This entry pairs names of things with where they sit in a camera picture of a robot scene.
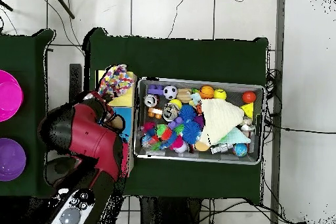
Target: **orange ball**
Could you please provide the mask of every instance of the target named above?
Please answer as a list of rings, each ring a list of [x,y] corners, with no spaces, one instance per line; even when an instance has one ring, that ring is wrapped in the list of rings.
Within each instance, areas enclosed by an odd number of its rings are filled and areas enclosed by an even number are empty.
[[[210,86],[203,86],[201,89],[199,89],[199,95],[202,99],[212,99],[214,90]]]

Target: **toy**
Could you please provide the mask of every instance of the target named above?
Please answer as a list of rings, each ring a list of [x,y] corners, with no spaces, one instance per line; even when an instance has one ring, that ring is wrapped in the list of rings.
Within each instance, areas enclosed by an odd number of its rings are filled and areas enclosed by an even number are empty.
[[[144,98],[144,104],[147,107],[154,107],[158,104],[159,99],[156,95],[146,95]]]
[[[153,118],[155,116],[155,118],[161,119],[162,118],[162,110],[157,109],[157,108],[149,107],[148,116],[151,117],[151,118]]]
[[[243,98],[243,102],[252,103],[252,102],[255,102],[255,99],[257,98],[257,96],[254,94],[254,92],[247,91],[243,94],[242,98]]]
[[[169,126],[170,129],[174,129],[182,123],[183,123],[183,119],[181,117],[177,117],[176,119],[174,119],[173,121],[168,123],[168,126]]]
[[[197,141],[195,143],[195,148],[196,148],[196,150],[199,150],[200,152],[205,152],[206,150],[209,149],[209,146],[207,146],[206,144],[204,144],[200,141]]]
[[[195,88],[192,88],[192,93],[200,93],[200,91]]]
[[[214,99],[226,99],[226,92],[223,89],[215,89],[213,92]]]
[[[213,93],[214,90],[212,87],[210,86],[203,86],[200,90],[199,90],[199,95],[201,96],[201,98],[203,99],[212,99],[213,98]]]
[[[167,122],[171,122],[177,118],[179,115],[179,110],[175,104],[167,103],[162,111],[162,114],[163,119],[165,119]]]
[[[234,148],[232,149],[234,154],[240,158],[247,154],[247,146],[246,144],[235,144]]]
[[[183,105],[180,110],[180,117],[187,123],[196,117],[195,110],[190,105]]]
[[[178,89],[178,93],[176,98],[180,100],[182,103],[189,103],[191,101],[191,95],[192,90],[191,89]]]
[[[184,124],[184,129],[182,132],[182,138],[188,144],[195,144],[201,136],[201,129],[198,123],[194,121],[189,121]]]
[[[196,110],[197,110],[197,113],[199,114],[199,115],[201,115],[203,112],[202,112],[202,105],[200,105],[200,104],[197,104],[196,105]]]
[[[163,86],[151,84],[148,86],[148,93],[151,95],[163,95]]]
[[[227,152],[229,149],[233,148],[233,144],[219,144],[218,146],[213,146],[210,148],[212,154],[216,154],[218,152]]]
[[[247,117],[253,119],[253,103],[245,104],[240,108],[244,110]]]
[[[175,104],[175,106],[180,110],[182,108],[182,103],[178,99],[172,99],[169,103]]]
[[[194,118],[194,122],[198,123],[201,129],[204,128],[204,117],[202,115],[198,115]]]
[[[177,96],[177,88],[175,86],[165,86],[163,95],[166,99],[174,99]]]
[[[192,102],[194,103],[194,106],[196,106],[198,103],[200,103],[200,101],[202,99],[199,93],[194,93],[194,94],[190,95],[190,97],[192,98]]]
[[[172,131],[165,124],[155,125],[152,122],[147,122],[142,128],[147,135],[152,137],[152,139],[157,137],[157,139],[161,139],[163,141],[154,143],[152,145],[152,150],[163,150],[169,147],[171,150],[175,150],[176,152],[184,152],[188,149],[188,146],[182,140],[182,137],[177,135],[175,131]]]

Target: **dark green table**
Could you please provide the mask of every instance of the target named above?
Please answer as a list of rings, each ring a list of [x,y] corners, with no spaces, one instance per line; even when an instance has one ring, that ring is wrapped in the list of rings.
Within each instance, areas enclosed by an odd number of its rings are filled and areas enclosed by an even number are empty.
[[[41,30],[31,37],[0,35],[0,70],[12,74],[24,92],[19,111],[0,122],[0,137],[19,142],[27,157],[24,172],[15,180],[0,182],[0,196],[48,196],[43,163],[46,149],[37,138],[37,127],[46,112],[44,56],[52,40],[52,30]]]
[[[91,30],[84,42],[85,89],[95,88],[95,71],[127,64],[138,77],[192,79],[265,86],[268,41],[109,37]],[[124,194],[248,198],[260,202],[261,163],[256,166],[136,159]]]

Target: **small figurine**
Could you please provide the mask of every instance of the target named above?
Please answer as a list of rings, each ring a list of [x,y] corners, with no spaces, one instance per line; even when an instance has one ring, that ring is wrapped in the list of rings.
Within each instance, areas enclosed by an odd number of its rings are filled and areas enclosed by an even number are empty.
[[[218,152],[221,153],[227,152],[229,149],[233,147],[234,147],[233,144],[219,144],[218,146],[211,147],[210,150],[212,154],[216,154]]]
[[[156,95],[146,95],[144,98],[144,104],[147,107],[154,107],[158,104],[159,99]]]
[[[166,99],[174,99],[177,96],[177,88],[175,86],[165,86],[163,95]]]
[[[215,89],[213,93],[214,99],[226,99],[226,92],[223,89]]]
[[[191,89],[178,89],[176,98],[180,100],[182,103],[189,103],[189,101],[192,100],[190,96],[191,94],[192,94]]]
[[[163,95],[163,86],[151,84],[148,86],[148,94]]]
[[[201,98],[203,99],[212,99],[213,98],[213,93],[215,91],[213,90],[212,87],[210,86],[203,86],[200,90],[199,90],[199,95],[201,96]]]
[[[155,117],[157,119],[161,119],[162,118],[162,110],[150,107],[148,109],[148,116],[152,117],[152,118]]]
[[[183,123],[183,119],[181,117],[177,117],[175,120],[168,123],[168,126],[169,126],[170,129],[174,129],[182,123]]]

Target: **purple toy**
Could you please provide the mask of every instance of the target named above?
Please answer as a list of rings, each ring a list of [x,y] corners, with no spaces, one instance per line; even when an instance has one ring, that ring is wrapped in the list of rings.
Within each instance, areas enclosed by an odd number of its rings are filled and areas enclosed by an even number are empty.
[[[194,118],[194,122],[198,123],[201,129],[204,128],[204,118],[202,115],[198,115]]]
[[[183,123],[183,119],[181,117],[177,117],[175,120],[168,123],[168,126],[169,126],[170,129],[174,129],[182,123]]]
[[[151,84],[148,86],[148,94],[163,95],[163,86]]]

